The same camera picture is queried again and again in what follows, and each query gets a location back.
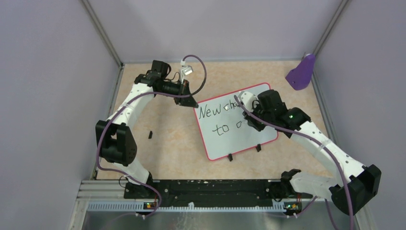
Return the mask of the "pink framed whiteboard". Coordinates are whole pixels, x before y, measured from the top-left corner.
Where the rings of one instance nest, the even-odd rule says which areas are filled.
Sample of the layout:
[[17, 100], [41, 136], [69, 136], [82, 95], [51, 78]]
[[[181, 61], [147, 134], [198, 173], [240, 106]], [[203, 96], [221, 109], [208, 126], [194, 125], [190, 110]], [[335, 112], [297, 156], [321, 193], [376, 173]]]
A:
[[228, 157], [278, 138], [277, 131], [272, 127], [267, 126], [258, 132], [248, 126], [243, 116], [244, 110], [234, 99], [241, 92], [257, 95], [270, 88], [264, 82], [198, 102], [199, 107], [194, 112], [209, 160]]

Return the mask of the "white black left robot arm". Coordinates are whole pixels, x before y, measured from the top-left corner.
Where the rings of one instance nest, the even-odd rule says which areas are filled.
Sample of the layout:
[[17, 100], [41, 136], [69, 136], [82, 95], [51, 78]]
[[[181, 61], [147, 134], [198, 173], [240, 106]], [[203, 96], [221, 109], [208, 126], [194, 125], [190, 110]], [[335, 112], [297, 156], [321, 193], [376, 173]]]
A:
[[157, 95], [171, 97], [176, 105], [198, 108], [194, 99], [202, 90], [205, 82], [195, 91], [190, 91], [190, 83], [186, 76], [193, 72], [183, 58], [181, 68], [177, 71], [177, 81], [168, 80], [171, 72], [170, 64], [154, 60], [151, 69], [136, 77], [134, 84], [122, 104], [106, 120], [100, 120], [95, 126], [96, 131], [96, 163], [97, 168], [105, 172], [117, 172], [128, 179], [131, 188], [142, 198], [159, 196], [153, 188], [152, 176], [136, 159], [137, 144], [132, 128], [147, 104]]

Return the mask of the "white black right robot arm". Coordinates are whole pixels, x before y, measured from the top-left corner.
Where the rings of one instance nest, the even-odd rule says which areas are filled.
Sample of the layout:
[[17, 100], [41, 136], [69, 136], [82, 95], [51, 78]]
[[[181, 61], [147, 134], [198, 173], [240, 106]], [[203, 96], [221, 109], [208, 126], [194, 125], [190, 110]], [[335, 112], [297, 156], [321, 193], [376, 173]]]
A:
[[306, 193], [333, 204], [342, 213], [353, 216], [378, 193], [381, 170], [366, 166], [344, 152], [298, 107], [287, 108], [276, 90], [258, 95], [242, 91], [235, 97], [243, 109], [248, 126], [261, 132], [272, 127], [305, 148], [332, 175], [315, 176], [300, 170], [282, 174], [281, 192], [286, 197]]

